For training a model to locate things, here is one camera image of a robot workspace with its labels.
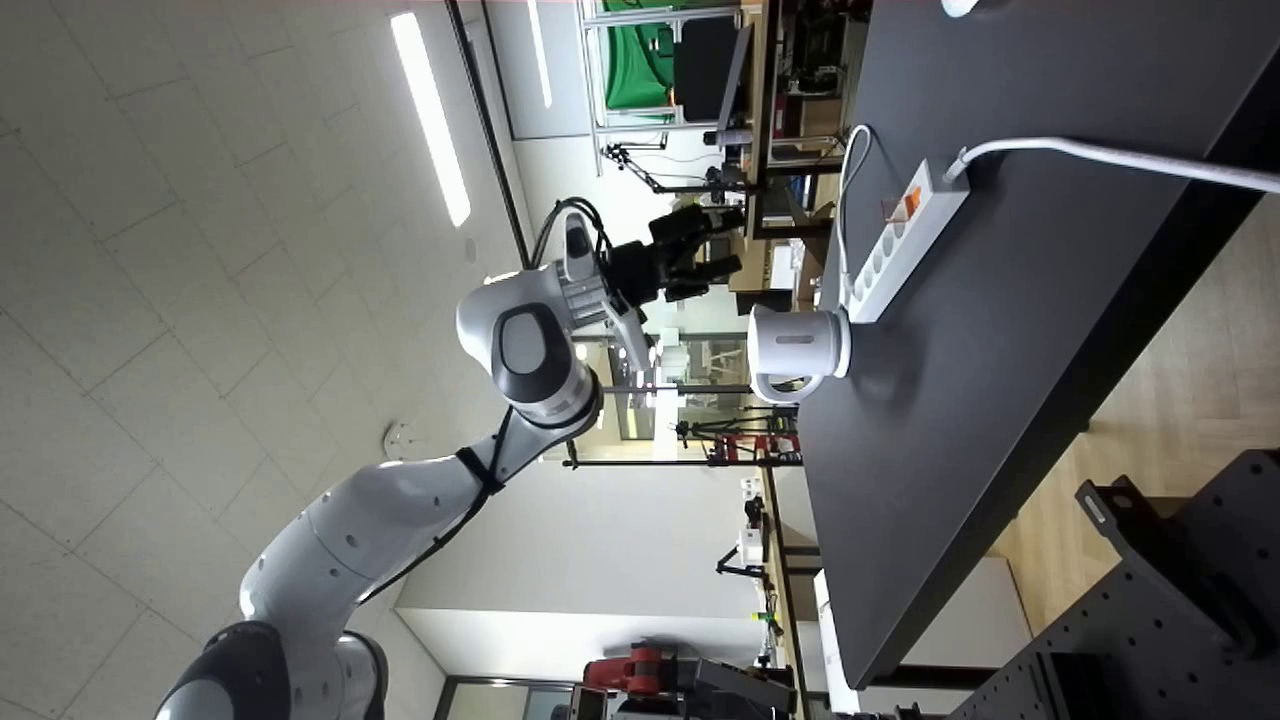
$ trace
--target ceiling light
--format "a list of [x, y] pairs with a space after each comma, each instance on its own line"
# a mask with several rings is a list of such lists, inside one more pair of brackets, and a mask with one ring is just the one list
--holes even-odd
[[537, 0], [527, 0], [527, 33], [534, 33], [534, 55], [537, 55], [537, 85], [545, 86], [545, 106], [554, 106], [550, 45], [545, 45], [545, 20], [537, 15]]
[[399, 15], [393, 15], [393, 35], [395, 35], [395, 53], [399, 53], [399, 66], [409, 78], [416, 120], [424, 123], [424, 134], [429, 134], [429, 152], [433, 152], [433, 167], [438, 167], [438, 181], [443, 192], [449, 221], [454, 221], [454, 229], [462, 229], [472, 217], [472, 197], [467, 197], [465, 167], [454, 147], [454, 132], [449, 132], [438, 71], [429, 61], [424, 29], [416, 25], [412, 11], [399, 11]]

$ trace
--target black table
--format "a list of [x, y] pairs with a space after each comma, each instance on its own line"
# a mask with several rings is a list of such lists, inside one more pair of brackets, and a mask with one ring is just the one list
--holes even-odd
[[[960, 25], [937, 0], [875, 4], [853, 120], [881, 152], [845, 188], [850, 258], [926, 156], [989, 134], [1280, 167], [1275, 45], [1275, 0], [985, 0]], [[853, 683], [895, 668], [1258, 203], [1062, 156], [972, 181], [857, 373], [802, 408]]]

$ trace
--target ceiling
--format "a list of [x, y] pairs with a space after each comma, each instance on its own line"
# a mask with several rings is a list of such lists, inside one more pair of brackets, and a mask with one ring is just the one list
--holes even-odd
[[[498, 429], [454, 305], [518, 255], [419, 4], [478, 208], [443, 221], [395, 6], [0, 4], [0, 715], [147, 715], [388, 418], [424, 450]], [[393, 612], [359, 625], [433, 708]]]

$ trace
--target power strip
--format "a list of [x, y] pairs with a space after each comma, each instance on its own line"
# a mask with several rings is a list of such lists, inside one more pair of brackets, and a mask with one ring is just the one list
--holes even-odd
[[875, 325], [891, 297], [914, 279], [915, 264], [946, 235], [948, 221], [960, 213], [968, 188], [946, 184], [930, 159], [915, 167], [914, 184], [895, 198], [874, 255], [857, 273], [845, 311], [853, 325]]

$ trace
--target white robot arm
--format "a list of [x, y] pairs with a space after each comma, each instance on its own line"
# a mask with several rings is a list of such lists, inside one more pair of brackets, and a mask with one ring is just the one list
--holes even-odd
[[162, 720], [379, 720], [385, 650], [344, 631], [355, 602], [439, 549], [520, 467], [597, 422], [597, 376], [571, 327], [610, 321], [645, 362], [628, 309], [587, 245], [478, 287], [458, 332], [511, 403], [493, 440], [439, 460], [359, 467], [304, 509], [243, 571], [240, 615], [166, 696]]

